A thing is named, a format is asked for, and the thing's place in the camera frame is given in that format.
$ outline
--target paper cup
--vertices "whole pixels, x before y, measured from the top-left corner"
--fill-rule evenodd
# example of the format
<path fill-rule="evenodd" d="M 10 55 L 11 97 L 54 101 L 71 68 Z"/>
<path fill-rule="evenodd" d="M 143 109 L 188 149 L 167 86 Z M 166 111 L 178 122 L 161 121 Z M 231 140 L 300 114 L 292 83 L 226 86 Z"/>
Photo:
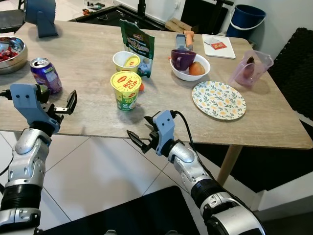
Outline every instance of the paper cup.
<path fill-rule="evenodd" d="M 137 72 L 140 64 L 140 58 L 134 53 L 128 51 L 120 51 L 113 56 L 116 71 L 132 71 Z"/>
<path fill-rule="evenodd" d="M 136 107 L 141 85 L 141 77 L 132 71 L 121 71 L 111 77 L 117 106 L 120 110 L 129 111 Z"/>

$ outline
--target black chair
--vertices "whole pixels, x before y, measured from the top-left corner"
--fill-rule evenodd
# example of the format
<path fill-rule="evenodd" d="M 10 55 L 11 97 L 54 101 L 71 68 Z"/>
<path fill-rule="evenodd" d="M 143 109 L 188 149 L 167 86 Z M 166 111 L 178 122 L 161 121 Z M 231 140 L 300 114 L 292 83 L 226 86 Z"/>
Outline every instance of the black chair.
<path fill-rule="evenodd" d="M 16 32 L 24 24 L 22 4 L 24 4 L 24 0 L 19 0 L 18 9 L 0 11 L 0 33 Z"/>

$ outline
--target pink pitcher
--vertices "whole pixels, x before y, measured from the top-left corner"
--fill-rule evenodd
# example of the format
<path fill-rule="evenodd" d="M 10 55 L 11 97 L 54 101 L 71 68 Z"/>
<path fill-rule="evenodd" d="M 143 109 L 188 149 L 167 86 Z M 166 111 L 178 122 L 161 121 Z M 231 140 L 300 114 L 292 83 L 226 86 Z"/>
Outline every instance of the pink pitcher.
<path fill-rule="evenodd" d="M 229 83 L 235 80 L 240 85 L 251 88 L 273 64 L 270 55 L 249 50 L 231 75 Z"/>

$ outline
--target white plate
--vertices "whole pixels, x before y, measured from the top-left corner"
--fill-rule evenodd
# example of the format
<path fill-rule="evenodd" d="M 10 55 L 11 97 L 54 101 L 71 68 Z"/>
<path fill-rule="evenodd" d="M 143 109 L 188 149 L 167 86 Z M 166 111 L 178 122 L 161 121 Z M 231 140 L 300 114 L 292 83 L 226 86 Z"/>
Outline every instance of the white plate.
<path fill-rule="evenodd" d="M 192 91 L 195 105 L 204 113 L 221 120 L 234 120 L 246 112 L 242 95 L 222 82 L 201 82 Z"/>

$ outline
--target purple soda can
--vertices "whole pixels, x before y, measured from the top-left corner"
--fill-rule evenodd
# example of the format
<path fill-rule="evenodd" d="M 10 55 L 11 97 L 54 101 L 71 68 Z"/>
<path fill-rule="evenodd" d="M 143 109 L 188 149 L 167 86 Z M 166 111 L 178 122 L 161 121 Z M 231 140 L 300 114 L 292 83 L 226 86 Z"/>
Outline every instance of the purple soda can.
<path fill-rule="evenodd" d="M 30 70 L 39 85 L 48 87 L 50 94 L 62 90 L 62 83 L 53 64 L 46 58 L 38 57 L 30 62 Z"/>

